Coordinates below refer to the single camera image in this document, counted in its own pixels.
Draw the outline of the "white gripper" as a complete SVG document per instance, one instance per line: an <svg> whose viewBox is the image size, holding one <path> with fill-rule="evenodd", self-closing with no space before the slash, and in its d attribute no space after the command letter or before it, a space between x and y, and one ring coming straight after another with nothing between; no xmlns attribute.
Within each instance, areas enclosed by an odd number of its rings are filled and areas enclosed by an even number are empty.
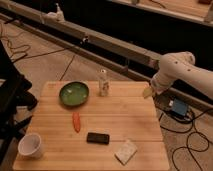
<svg viewBox="0 0 213 171"><path fill-rule="evenodd" d="M163 73L156 73L151 79L151 87L146 87L143 90L142 96L144 99L152 95L152 89L158 95L166 91L171 86L171 79Z"/></svg>

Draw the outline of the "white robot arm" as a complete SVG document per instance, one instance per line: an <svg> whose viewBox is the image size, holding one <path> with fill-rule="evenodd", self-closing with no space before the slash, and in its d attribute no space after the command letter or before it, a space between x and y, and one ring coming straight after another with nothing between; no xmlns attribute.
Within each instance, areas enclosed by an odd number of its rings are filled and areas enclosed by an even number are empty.
<svg viewBox="0 0 213 171"><path fill-rule="evenodd" d="M158 66L150 85L143 90L144 98L160 95L180 79L213 100L213 71L196 67L191 52L164 54Z"/></svg>

